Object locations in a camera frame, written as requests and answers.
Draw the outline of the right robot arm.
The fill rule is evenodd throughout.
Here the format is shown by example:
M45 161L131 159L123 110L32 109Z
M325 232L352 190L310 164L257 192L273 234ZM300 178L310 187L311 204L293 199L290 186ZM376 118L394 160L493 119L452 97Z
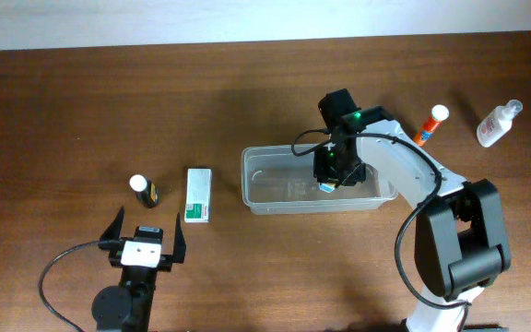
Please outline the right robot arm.
M405 198L411 214L395 238L398 274L417 298L407 331L460 331L472 302L511 266L500 194L493 183L474 183L450 172L413 142L383 107L318 107L328 140L313 154L318 181L334 186L359 180L371 165ZM417 291L401 267L401 245L415 228Z

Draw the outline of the dark bottle white cap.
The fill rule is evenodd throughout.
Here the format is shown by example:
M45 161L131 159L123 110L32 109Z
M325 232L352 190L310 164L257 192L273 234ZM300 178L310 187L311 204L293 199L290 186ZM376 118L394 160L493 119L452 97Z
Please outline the dark bottle white cap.
M129 179L129 185L135 192L136 199L145 208L155 208L159 204L157 187L142 174L135 174Z

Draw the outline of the small jar gold lid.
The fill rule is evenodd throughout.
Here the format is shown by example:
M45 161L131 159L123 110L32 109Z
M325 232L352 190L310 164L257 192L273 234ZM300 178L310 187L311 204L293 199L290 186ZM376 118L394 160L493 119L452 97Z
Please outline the small jar gold lid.
M330 183L319 183L319 188L326 193L332 193L336 190L336 185Z

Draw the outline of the clear plastic container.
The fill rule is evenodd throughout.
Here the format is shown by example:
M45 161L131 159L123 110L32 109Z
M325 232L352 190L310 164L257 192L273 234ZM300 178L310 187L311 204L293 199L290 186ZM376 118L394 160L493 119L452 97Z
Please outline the clear plastic container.
M296 157L289 145L246 148L241 172L242 200L255 215L369 210L398 196L371 166L360 184L322 189L313 176L313 155Z

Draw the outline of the white spray bottle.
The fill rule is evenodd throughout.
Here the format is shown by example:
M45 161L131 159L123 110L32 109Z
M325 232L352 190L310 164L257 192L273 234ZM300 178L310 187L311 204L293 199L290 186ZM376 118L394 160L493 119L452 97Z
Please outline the white spray bottle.
M505 105L497 106L477 128L478 143L489 148L504 136L512 127L513 119L523 110L518 100L510 100Z

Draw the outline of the orange tube white cap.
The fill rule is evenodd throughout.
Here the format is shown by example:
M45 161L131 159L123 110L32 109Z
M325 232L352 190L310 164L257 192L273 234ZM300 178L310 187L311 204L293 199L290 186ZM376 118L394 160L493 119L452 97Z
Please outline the orange tube white cap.
M432 136L435 130L449 117L449 110L446 106L437 104L431 108L431 115L416 133L413 141L418 146L423 146Z

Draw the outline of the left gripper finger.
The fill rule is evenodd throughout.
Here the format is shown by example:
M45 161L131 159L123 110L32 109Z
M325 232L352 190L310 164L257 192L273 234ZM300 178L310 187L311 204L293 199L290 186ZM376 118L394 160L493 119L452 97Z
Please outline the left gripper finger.
M102 251L111 251L119 242L122 225L124 222L124 207L120 207L110 225L99 238L98 247Z
M162 261L166 264L183 264L186 254L186 242L183 235L181 214L178 213L175 223L172 253L165 255Z

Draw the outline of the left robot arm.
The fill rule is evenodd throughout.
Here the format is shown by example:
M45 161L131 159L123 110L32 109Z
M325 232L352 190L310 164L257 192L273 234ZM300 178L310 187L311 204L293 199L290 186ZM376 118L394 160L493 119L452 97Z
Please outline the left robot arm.
M112 267L122 270L120 281L102 289L91 313L98 331L144 332L148 330L157 275L184 262L186 242L181 218L175 221L173 249L162 252L163 229L138 226L135 235L121 235L124 209L100 236L98 247L108 253Z

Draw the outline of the white green medicine box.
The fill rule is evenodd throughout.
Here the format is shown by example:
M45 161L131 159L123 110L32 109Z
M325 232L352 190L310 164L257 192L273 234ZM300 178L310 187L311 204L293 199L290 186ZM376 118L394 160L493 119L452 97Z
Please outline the white green medicine box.
M184 220L188 223L208 223L210 216L212 171L187 171Z

